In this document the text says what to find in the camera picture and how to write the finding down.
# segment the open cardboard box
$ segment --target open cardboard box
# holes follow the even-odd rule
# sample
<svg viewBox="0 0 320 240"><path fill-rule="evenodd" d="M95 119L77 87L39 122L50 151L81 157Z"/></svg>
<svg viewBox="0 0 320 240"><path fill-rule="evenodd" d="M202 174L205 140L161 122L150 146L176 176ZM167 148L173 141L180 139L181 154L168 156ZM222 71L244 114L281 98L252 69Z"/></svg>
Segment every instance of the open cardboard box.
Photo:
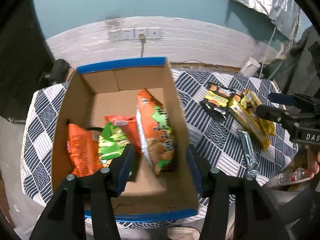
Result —
<svg viewBox="0 0 320 240"><path fill-rule="evenodd" d="M178 212L178 217L196 214L198 200L185 158L188 131L170 65L164 57L96 63L79 67L72 73L55 130L53 192L74 169L66 147L67 119L87 128L104 127L105 115L135 116L137 94L143 88L148 89L165 106L177 139L177 167L175 171L161 172L156 177L142 155L136 180L127 182L125 191L112 199L114 213L126 217L130 214L164 212Z"/></svg>

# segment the beige slipper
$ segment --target beige slipper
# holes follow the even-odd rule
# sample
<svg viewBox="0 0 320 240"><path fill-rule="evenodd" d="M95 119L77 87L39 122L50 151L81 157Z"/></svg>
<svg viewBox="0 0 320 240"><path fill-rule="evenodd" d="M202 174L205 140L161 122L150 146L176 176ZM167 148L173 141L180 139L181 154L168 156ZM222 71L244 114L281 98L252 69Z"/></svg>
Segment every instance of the beige slipper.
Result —
<svg viewBox="0 0 320 240"><path fill-rule="evenodd" d="M172 240L199 240L200 233L195 228L175 227L168 228L168 237Z"/></svg>

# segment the silver curtain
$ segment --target silver curtain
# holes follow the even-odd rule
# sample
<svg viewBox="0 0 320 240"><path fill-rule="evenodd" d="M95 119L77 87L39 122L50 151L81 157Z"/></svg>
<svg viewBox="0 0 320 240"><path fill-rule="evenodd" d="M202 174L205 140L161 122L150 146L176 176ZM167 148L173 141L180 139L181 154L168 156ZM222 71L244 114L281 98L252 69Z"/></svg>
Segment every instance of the silver curtain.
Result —
<svg viewBox="0 0 320 240"><path fill-rule="evenodd" d="M295 39L299 26L300 7L294 0L236 0L268 15L276 28L289 40Z"/></svg>

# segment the green snack bag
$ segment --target green snack bag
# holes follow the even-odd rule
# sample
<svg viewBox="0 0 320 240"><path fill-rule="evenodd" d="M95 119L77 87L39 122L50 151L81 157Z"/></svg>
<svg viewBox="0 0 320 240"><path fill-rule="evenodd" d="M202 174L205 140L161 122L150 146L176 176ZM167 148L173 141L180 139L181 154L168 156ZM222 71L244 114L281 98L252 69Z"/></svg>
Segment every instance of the green snack bag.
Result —
<svg viewBox="0 0 320 240"><path fill-rule="evenodd" d="M114 157L120 156L127 143L130 142L122 130L111 122L108 122L99 136L100 160L111 160Z"/></svg>

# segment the gray floor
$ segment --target gray floor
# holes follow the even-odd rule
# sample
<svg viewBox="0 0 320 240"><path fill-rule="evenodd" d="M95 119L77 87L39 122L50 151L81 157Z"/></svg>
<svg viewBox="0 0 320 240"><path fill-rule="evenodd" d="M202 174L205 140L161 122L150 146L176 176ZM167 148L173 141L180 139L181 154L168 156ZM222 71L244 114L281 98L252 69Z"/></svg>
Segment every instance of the gray floor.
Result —
<svg viewBox="0 0 320 240"><path fill-rule="evenodd" d="M43 207L22 193L20 154L23 131L24 125L11 124L0 117L0 169L10 214L17 228L28 231L35 225Z"/></svg>

